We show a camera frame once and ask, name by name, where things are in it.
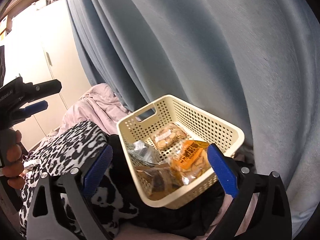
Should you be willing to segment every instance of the leopard print fabric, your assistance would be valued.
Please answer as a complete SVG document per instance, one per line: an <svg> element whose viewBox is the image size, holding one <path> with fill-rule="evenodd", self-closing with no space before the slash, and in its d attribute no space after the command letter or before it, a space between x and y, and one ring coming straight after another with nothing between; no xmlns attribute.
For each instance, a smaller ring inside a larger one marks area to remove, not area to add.
<svg viewBox="0 0 320 240"><path fill-rule="evenodd" d="M93 122L83 121L55 138L51 143L34 152L27 161L40 159L41 164L33 171L31 179L21 190L23 207L20 210L21 234L26 236L27 217L32 195L42 172L51 176L62 175L72 168L80 168L87 158L95 157L107 144L104 132ZM119 231L119 219L130 219L138 215L138 210L123 200L109 175L112 164L91 199L92 207L103 227L114 237ZM68 203L66 194L61 194L62 202L72 229L80 233L78 223Z"/></svg>

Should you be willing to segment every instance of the wrinkled sheet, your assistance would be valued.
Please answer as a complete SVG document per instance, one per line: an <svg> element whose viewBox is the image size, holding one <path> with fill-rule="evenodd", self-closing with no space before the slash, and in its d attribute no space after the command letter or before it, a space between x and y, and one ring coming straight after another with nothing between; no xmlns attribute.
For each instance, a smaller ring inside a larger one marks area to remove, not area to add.
<svg viewBox="0 0 320 240"><path fill-rule="evenodd" d="M108 84L95 85L68 109L62 118L59 132L52 131L47 137L44 137L35 151L85 120L94 122L107 134L118 134L116 123L128 113L129 111L122 106Z"/></svg>

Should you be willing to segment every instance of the finger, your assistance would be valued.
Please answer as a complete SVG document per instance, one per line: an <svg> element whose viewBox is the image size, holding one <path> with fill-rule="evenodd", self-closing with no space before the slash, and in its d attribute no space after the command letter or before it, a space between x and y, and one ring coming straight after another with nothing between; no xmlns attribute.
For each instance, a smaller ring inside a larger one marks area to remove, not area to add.
<svg viewBox="0 0 320 240"><path fill-rule="evenodd" d="M16 130L16 143L21 142L22 134L19 130Z"/></svg>
<svg viewBox="0 0 320 240"><path fill-rule="evenodd" d="M19 176L23 170L23 163L19 161L14 162L10 166L5 166L2 168L3 175L8 178Z"/></svg>
<svg viewBox="0 0 320 240"><path fill-rule="evenodd" d="M22 150L20 146L15 144L7 151L7 159L9 162L15 162L20 159L21 154Z"/></svg>
<svg viewBox="0 0 320 240"><path fill-rule="evenodd" d="M8 184L10 187L13 187L15 189L22 189L25 184L25 181L22 177L18 176L14 179L8 179Z"/></svg>

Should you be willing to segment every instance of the blue gripper pad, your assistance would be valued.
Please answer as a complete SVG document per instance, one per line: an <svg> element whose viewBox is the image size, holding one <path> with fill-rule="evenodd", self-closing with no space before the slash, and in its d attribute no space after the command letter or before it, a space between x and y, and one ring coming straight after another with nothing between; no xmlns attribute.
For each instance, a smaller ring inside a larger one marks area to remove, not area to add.
<svg viewBox="0 0 320 240"><path fill-rule="evenodd" d="M47 101L43 100L38 103L34 103L32 105L26 106L23 110L23 113L26 115L26 117L32 116L33 114L39 113L41 111L44 111L48 108Z"/></svg>
<svg viewBox="0 0 320 240"><path fill-rule="evenodd" d="M112 161L112 156L112 147L111 145L107 145L83 179L82 195L84 197L92 197L94 195L104 173Z"/></svg>
<svg viewBox="0 0 320 240"><path fill-rule="evenodd" d="M223 153L214 143L207 150L208 161L216 173L221 186L226 194L235 198L238 195L237 177L224 161Z"/></svg>

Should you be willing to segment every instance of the perforated basket side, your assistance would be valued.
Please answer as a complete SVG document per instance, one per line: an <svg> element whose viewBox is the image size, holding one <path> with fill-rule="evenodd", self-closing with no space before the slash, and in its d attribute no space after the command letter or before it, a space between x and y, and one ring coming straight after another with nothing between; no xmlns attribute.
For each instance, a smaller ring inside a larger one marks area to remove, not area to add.
<svg viewBox="0 0 320 240"><path fill-rule="evenodd" d="M155 109L155 114L140 122L137 116L151 108ZM234 152L243 143L244 134L241 129L225 120L171 95L163 96L153 101L118 122L117 129L124 154L141 199L149 206L165 206L176 209L196 198L217 181L213 170L209 169L188 186L179 188L163 199L152 201L147 197L150 185L137 175L134 168L141 164L131 158L127 152L128 143L133 143L137 140L153 145L149 135L170 122L176 122L184 126L189 138L216 143L220 150L229 157L233 157ZM177 148L179 148L179 143L161 152L159 159L163 160L171 151Z"/></svg>

